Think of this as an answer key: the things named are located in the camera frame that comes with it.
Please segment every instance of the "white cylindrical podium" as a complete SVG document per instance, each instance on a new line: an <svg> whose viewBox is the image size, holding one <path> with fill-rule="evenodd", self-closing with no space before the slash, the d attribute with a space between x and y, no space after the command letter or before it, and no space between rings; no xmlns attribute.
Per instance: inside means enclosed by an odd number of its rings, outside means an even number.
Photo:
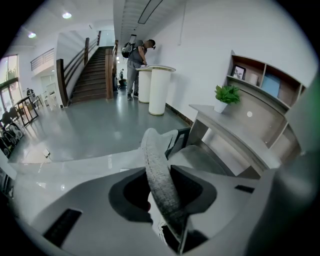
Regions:
<svg viewBox="0 0 320 256"><path fill-rule="evenodd" d="M149 103L151 115L162 116L165 113L171 72L176 70L160 65L148 65L136 70L139 71L139 101Z"/></svg>
<svg viewBox="0 0 320 256"><path fill-rule="evenodd" d="M139 71L139 102L150 102L151 70Z"/></svg>

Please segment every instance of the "picture frame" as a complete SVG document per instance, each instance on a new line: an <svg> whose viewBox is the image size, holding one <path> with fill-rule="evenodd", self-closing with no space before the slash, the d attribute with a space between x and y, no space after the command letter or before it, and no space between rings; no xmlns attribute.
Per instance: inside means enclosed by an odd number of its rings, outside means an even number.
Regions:
<svg viewBox="0 0 320 256"><path fill-rule="evenodd" d="M245 79L245 75L246 75L246 68L239 66L239 65L234 65L233 67L233 71L232 71L232 76L234 78L238 78L241 80Z"/></svg>

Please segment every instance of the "blue book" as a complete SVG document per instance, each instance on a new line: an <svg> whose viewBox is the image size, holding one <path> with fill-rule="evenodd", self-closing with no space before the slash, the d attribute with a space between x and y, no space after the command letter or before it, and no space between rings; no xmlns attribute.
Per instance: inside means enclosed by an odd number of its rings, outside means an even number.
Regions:
<svg viewBox="0 0 320 256"><path fill-rule="evenodd" d="M272 74L265 74L261 89L267 92L268 94L272 95L273 97L277 98L279 93L280 82L280 78Z"/></svg>

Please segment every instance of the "gray floor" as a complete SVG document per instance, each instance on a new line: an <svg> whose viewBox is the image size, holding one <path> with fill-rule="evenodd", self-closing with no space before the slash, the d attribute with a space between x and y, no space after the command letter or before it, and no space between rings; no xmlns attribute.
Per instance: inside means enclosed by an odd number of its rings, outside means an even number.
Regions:
<svg viewBox="0 0 320 256"><path fill-rule="evenodd" d="M113 100L91 100L63 110L40 108L9 161L33 164L101 157L139 148L148 128L162 134L187 127L167 108L163 116L149 114L148 108L136 98L128 101L125 90ZM45 149L49 158L43 155Z"/></svg>

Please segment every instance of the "gray t-shirt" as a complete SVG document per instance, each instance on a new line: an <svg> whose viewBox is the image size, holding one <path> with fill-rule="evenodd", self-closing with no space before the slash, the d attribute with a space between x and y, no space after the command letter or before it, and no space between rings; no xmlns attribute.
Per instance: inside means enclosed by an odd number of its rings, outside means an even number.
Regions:
<svg viewBox="0 0 320 256"><path fill-rule="evenodd" d="M130 53L129 61L133 61L141 65L144 63L144 60L141 58L140 53L138 51L138 46L142 46L144 54L147 53L147 49L144 48L143 45L144 42L142 40L136 41L134 45L134 50L132 50L132 52Z"/></svg>

